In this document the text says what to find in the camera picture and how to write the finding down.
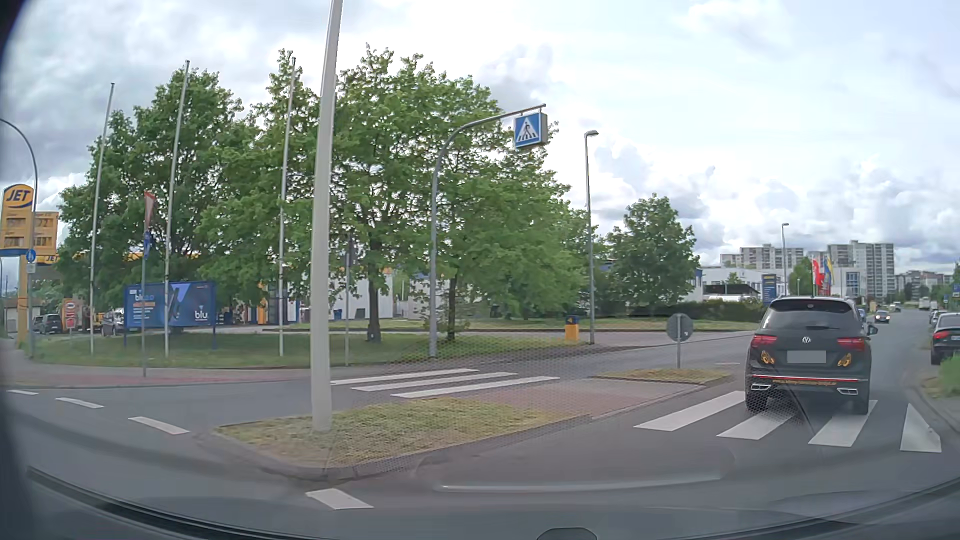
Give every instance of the dark car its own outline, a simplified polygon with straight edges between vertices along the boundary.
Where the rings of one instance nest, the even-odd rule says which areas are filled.
[[[752,412],[771,396],[803,393],[852,402],[867,414],[873,358],[870,335],[852,303],[833,297],[782,297],[767,308],[754,332],[745,371]]]
[[[940,362],[960,353],[960,313],[941,313],[930,341],[930,363]]]

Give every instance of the traffic island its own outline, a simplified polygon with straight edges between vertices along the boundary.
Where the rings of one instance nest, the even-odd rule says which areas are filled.
[[[629,371],[614,371],[594,375],[596,379],[638,380],[647,382],[674,382],[680,384],[700,384],[713,386],[726,382],[731,374],[726,371],[713,369],[633,369]]]
[[[476,454],[588,419],[577,413],[432,398],[336,412],[326,433],[314,431],[309,416],[296,416],[220,426],[197,439],[267,472],[335,481]]]

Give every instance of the parked car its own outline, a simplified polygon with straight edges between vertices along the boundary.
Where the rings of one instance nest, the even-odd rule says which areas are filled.
[[[930,363],[939,365],[960,353],[960,313],[941,313],[930,337]]]

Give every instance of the advertising sign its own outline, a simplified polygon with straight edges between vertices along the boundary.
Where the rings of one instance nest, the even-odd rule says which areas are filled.
[[[167,307],[171,327],[214,326],[217,321],[216,283],[170,283],[170,306]],[[124,325],[140,328],[140,318],[146,328],[163,328],[163,283],[147,283],[146,294],[140,285],[127,285],[124,293]]]
[[[63,299],[63,329],[74,330],[80,319],[80,305],[72,298]]]
[[[760,289],[763,294],[763,304],[770,303],[777,298],[777,274],[764,274],[760,277]]]

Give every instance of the street lamp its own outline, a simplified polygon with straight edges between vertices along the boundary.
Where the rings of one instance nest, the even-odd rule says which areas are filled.
[[[786,233],[783,232],[783,229],[789,226],[789,223],[780,223],[780,240],[783,241],[783,296],[787,296],[790,293],[789,282],[786,280]]]
[[[39,178],[40,178],[39,174],[37,174],[36,172],[36,156],[34,155],[34,147],[30,144],[30,139],[28,139],[27,136],[20,131],[20,128],[14,126],[12,123],[10,123],[7,120],[4,120],[3,118],[0,118],[0,122],[7,124],[8,126],[12,127],[14,131],[20,134],[20,137],[23,138],[23,142],[27,143],[27,150],[30,150],[30,159],[33,160],[34,162],[34,200],[30,210],[30,227],[28,229],[30,239],[27,240],[27,249],[32,250],[34,249],[34,224],[36,223],[36,197],[37,197],[36,191],[37,191],[37,185],[39,184]],[[28,274],[27,275],[27,332],[28,332],[28,335],[30,335],[30,358],[34,357],[34,347],[36,345],[35,337],[34,337],[34,328],[33,328],[34,298],[30,290],[31,289],[30,285],[33,280],[34,280],[33,276]]]
[[[587,145],[587,139],[592,136],[600,135],[596,130],[590,130],[584,133],[584,167],[587,170],[587,259],[589,259],[589,274],[590,274],[590,345],[593,345],[594,333],[595,333],[595,324],[596,324],[596,309],[594,309],[593,302],[593,214],[590,211],[590,150]]]

